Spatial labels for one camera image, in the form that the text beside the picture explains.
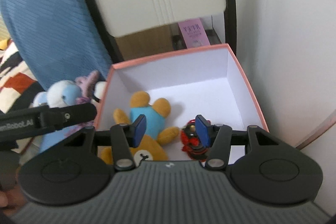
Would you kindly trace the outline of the person's left hand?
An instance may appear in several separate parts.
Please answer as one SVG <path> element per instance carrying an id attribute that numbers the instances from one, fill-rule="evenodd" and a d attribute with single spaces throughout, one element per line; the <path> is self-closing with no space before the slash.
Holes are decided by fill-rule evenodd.
<path id="1" fill-rule="evenodd" d="M 6 208 L 9 206 L 9 194 L 4 191 L 0 191 L 0 208 Z"/>

